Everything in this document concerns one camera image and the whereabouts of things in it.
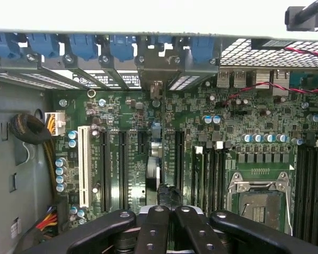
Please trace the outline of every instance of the green circuit board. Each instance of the green circuit board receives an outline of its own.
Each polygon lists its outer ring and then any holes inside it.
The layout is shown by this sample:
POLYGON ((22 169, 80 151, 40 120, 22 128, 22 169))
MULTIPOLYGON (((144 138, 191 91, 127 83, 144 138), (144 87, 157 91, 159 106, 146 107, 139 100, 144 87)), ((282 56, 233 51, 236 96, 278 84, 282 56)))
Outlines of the green circuit board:
MULTIPOLYGON (((56 154, 68 160, 67 188, 60 195, 73 200, 79 189, 76 148, 68 146, 67 133, 95 123, 102 131, 91 142, 92 184, 103 179, 102 165, 108 164, 110 200, 106 205, 100 192, 94 194, 86 220, 119 208, 138 213, 141 206, 156 204, 147 197, 146 168, 151 126, 160 123, 162 183, 180 189, 183 204, 201 207, 206 214, 226 208, 290 233, 297 191, 297 145, 292 140, 303 138, 304 131, 318 131, 318 122, 308 118, 318 115, 318 94, 289 93, 283 96, 285 101, 276 102, 270 89, 253 89, 237 97, 240 104, 218 105, 237 91, 200 86, 184 93, 168 92, 159 107, 153 106, 146 92, 97 91, 94 98, 88 98, 86 91, 57 92, 54 108, 66 114, 66 136, 57 138, 56 154), (65 108, 59 106, 61 99, 68 101, 65 108), (106 101, 105 106, 99 106, 100 99, 106 101), (87 110, 94 115, 87 115, 87 110), (206 117, 215 115, 220 122, 207 123, 206 117), (245 134, 283 134, 286 140, 245 142, 245 134), (108 150, 102 151, 101 135, 105 135, 108 150), (107 160, 102 158, 104 152, 109 153, 107 160), (234 174, 248 183, 244 191, 240 191, 240 182, 233 181, 234 174), (279 179, 281 174, 286 182, 279 179), (233 183, 237 189, 230 194, 233 183), (279 183, 286 183, 284 189, 279 183)), ((78 226, 78 221, 71 221, 71 226, 78 226)))

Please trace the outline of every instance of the white pci slot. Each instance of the white pci slot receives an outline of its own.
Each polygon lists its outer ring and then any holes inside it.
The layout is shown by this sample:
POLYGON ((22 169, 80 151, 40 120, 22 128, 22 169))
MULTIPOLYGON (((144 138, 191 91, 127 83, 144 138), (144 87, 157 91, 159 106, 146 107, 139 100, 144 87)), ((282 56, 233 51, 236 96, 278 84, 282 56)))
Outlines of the white pci slot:
POLYGON ((91 137, 89 126, 78 127, 79 197, 80 207, 92 203, 91 137))

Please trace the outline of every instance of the white power connector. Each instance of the white power connector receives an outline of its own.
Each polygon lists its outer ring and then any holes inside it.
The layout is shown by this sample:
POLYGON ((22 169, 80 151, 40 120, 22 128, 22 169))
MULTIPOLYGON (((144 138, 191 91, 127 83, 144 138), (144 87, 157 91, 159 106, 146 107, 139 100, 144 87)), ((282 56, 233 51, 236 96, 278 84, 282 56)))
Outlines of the white power connector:
POLYGON ((65 112, 46 112, 45 121, 49 115, 55 117, 55 132, 52 133, 52 136, 64 136, 66 132, 65 112))

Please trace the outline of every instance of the motherboard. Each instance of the motherboard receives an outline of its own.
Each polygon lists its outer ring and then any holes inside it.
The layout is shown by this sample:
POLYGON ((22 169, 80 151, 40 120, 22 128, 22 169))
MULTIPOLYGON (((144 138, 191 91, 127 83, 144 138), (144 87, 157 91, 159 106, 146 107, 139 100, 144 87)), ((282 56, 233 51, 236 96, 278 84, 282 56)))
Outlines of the motherboard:
MULTIPOLYGON (((318 86, 306 75, 291 73, 288 87, 318 86)), ((227 85, 219 76, 155 99, 138 90, 54 93, 66 122, 57 190, 68 196, 72 228, 120 208, 137 214, 174 186, 181 204, 206 215, 227 209, 293 234, 306 186, 299 163, 318 164, 318 93, 268 85, 238 93, 247 78, 227 85), (300 158, 309 147, 313 159, 300 158)))

